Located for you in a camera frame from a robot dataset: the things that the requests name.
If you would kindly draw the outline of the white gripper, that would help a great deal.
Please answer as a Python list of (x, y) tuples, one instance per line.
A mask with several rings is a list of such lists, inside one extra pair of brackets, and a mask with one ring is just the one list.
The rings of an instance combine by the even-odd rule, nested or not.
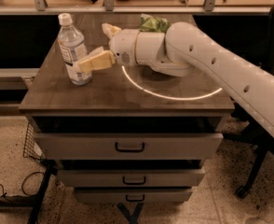
[(110, 50), (98, 47), (80, 59), (77, 66), (82, 72), (107, 69), (116, 62), (124, 66), (159, 67), (169, 61), (166, 55), (164, 33), (140, 32), (135, 29), (121, 30), (109, 23), (103, 23), (102, 29), (110, 39)]

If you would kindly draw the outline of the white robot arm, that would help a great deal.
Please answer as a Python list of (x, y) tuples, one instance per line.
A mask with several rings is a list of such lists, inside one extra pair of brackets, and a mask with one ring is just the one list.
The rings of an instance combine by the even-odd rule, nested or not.
[(165, 33), (103, 25), (109, 49), (98, 48), (78, 62), (83, 72), (114, 63), (147, 65), (175, 77), (197, 67), (223, 88), (274, 138), (274, 76), (221, 47), (200, 29), (176, 22)]

